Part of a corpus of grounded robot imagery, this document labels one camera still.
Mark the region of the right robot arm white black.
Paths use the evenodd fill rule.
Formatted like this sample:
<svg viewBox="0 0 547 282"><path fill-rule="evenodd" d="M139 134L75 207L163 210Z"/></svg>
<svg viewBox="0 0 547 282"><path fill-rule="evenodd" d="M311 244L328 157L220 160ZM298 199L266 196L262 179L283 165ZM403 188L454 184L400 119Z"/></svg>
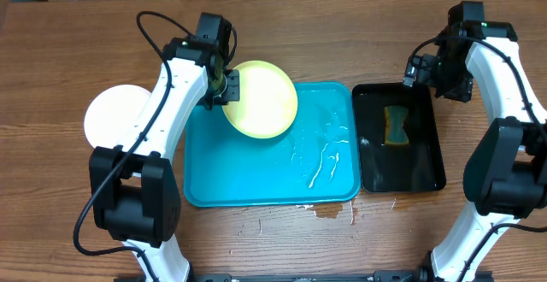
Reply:
<svg viewBox="0 0 547 282"><path fill-rule="evenodd" d="M412 52L403 84L427 85L463 103L476 85L490 126L464 169L462 212L409 280L491 281L478 267L508 229L546 231L520 224L546 206L546 110L521 65L513 26L487 21L483 3L452 7L430 41L436 55Z"/></svg>

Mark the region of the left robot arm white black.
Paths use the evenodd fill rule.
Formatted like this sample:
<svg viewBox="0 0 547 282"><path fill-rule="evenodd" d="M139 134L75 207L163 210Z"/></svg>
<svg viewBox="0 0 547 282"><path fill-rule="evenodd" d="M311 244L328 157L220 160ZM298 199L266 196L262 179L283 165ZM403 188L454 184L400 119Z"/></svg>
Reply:
<svg viewBox="0 0 547 282"><path fill-rule="evenodd" d="M144 272L142 281L189 279L191 264L174 234L181 197L172 160L196 106L212 109L240 99L239 73L228 68L236 46L230 21L203 13L195 32L154 48L162 66L149 101L114 145L97 146L91 154L91 197L73 233L81 254L96 254L79 241L84 219L92 213L96 226L122 243L101 255L132 252Z"/></svg>

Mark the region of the green and yellow sponge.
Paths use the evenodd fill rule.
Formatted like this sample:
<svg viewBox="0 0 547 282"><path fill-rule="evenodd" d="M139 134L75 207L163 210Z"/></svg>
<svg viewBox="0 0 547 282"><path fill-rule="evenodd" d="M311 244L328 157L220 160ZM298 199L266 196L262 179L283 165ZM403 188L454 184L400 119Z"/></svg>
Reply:
<svg viewBox="0 0 547 282"><path fill-rule="evenodd" d="M393 105L384 107L384 144L405 145L409 143L409 138L404 130L404 124L408 118L408 114L409 111L404 106Z"/></svg>

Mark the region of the white plate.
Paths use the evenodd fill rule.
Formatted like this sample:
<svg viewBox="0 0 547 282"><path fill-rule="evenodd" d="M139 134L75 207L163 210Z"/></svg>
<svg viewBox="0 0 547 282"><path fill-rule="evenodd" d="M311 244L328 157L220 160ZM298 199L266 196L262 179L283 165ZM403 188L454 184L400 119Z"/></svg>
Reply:
<svg viewBox="0 0 547 282"><path fill-rule="evenodd" d="M137 85L117 85L95 97L84 118L84 132L91 147L116 146L149 98L150 92Z"/></svg>

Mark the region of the yellow-green plate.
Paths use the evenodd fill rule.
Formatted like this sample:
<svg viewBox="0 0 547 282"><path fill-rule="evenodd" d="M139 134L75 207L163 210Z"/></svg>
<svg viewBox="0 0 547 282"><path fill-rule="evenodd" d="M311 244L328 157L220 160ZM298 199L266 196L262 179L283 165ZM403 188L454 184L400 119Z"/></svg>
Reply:
<svg viewBox="0 0 547 282"><path fill-rule="evenodd" d="M239 72L239 100L224 106L227 120L251 138L274 138L285 132L297 115L296 88L279 67L265 61L247 61Z"/></svg>

